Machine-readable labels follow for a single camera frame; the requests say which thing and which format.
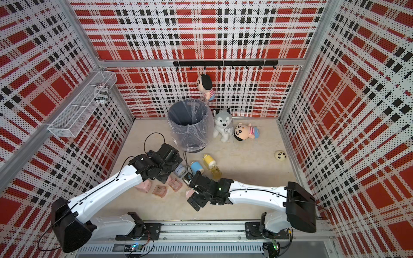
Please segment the translucent yellow sharpener tray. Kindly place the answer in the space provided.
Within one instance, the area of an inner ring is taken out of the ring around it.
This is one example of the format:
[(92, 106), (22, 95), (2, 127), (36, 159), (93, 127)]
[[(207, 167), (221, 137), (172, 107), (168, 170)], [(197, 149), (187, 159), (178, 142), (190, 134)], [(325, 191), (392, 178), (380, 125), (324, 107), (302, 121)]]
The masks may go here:
[(222, 172), (220, 171), (220, 169), (219, 169), (219, 167), (213, 167), (212, 169), (211, 169), (211, 173), (212, 173), (212, 175), (213, 175), (213, 179), (215, 180), (215, 181), (218, 181), (218, 180), (220, 180), (221, 178), (222, 178)]

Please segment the translucent pink sharpener tray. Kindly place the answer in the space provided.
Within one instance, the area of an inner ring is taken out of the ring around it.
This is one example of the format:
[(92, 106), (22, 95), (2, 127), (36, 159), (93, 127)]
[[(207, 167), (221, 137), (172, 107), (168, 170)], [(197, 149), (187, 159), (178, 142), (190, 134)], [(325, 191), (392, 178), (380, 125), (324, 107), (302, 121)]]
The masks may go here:
[(164, 198), (167, 193), (167, 187), (162, 185), (156, 185), (153, 192), (154, 195)]

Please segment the yellow pencil sharpener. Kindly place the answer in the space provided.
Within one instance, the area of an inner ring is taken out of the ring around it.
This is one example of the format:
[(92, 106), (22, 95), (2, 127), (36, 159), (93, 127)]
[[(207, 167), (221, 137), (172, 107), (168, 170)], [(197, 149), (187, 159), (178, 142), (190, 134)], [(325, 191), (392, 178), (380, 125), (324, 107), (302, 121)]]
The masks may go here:
[(205, 154), (203, 156), (203, 161), (208, 169), (214, 169), (217, 166), (217, 162), (210, 154)]

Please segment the blue sharpener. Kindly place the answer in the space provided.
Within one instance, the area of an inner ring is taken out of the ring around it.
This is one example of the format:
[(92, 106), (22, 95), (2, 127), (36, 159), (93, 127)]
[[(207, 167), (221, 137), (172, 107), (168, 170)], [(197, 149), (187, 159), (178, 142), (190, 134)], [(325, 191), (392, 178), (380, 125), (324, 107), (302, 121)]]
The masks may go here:
[(178, 177), (178, 178), (182, 178), (183, 176), (185, 176), (185, 174), (187, 173), (187, 169), (184, 165), (179, 164), (177, 166), (177, 168), (174, 171), (174, 174)]
[(197, 172), (200, 172), (201, 174), (204, 173), (204, 168), (198, 161), (192, 162), (190, 168), (193, 175), (196, 175)]

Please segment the grey bin with plastic liner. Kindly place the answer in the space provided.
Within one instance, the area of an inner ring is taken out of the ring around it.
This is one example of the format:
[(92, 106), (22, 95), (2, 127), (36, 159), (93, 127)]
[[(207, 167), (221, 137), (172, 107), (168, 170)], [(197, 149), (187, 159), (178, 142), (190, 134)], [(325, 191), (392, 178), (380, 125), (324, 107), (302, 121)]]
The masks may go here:
[(188, 153), (204, 150), (213, 138), (214, 118), (203, 101), (193, 98), (174, 103), (167, 113), (175, 144)]

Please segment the pink sharpener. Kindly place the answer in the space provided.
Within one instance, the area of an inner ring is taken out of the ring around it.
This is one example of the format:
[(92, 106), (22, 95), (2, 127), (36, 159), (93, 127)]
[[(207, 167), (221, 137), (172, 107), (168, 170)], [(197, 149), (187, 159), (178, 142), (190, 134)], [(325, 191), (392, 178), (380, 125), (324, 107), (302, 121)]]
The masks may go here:
[(142, 182), (138, 185), (136, 185), (134, 188), (137, 189), (140, 192), (143, 192), (145, 194), (147, 194), (152, 186), (152, 181), (151, 180), (146, 180), (145, 182)]
[(195, 193), (194, 189), (190, 189), (186, 191), (186, 199), (189, 199)]

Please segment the blue sharpener front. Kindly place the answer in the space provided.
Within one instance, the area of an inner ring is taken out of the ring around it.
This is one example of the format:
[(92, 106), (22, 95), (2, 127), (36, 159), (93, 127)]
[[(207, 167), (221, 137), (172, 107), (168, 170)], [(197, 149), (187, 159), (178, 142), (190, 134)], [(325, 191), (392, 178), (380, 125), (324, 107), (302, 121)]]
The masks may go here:
[(174, 174), (178, 177), (178, 178), (182, 178), (183, 176), (185, 176), (185, 174), (187, 173), (187, 169), (184, 165), (179, 164), (177, 166), (177, 168), (174, 171)]

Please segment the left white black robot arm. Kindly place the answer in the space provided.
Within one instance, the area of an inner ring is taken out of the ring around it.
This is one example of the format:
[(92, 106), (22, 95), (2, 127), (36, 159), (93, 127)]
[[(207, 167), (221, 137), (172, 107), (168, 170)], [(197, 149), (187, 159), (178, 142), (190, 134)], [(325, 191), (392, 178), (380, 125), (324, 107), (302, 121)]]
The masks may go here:
[(147, 180), (166, 183), (181, 164), (177, 149), (162, 144), (158, 151), (133, 157), (118, 173), (70, 200), (52, 204), (51, 227), (64, 253), (78, 250), (89, 240), (112, 236), (141, 238), (145, 224), (135, 212), (99, 218), (96, 214), (127, 190)]

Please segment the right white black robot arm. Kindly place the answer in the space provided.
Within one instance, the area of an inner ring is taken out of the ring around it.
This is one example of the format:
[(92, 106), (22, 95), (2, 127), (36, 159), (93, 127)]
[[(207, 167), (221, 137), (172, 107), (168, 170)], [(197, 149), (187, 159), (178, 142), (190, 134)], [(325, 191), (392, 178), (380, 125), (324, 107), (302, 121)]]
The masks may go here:
[(250, 204), (270, 209), (261, 215), (258, 232), (250, 232), (253, 238), (275, 239), (288, 229), (317, 231), (315, 198), (296, 182), (288, 182), (285, 187), (261, 187), (227, 178), (214, 181), (199, 172), (186, 175), (183, 180), (194, 191), (187, 202), (196, 211), (207, 203)]

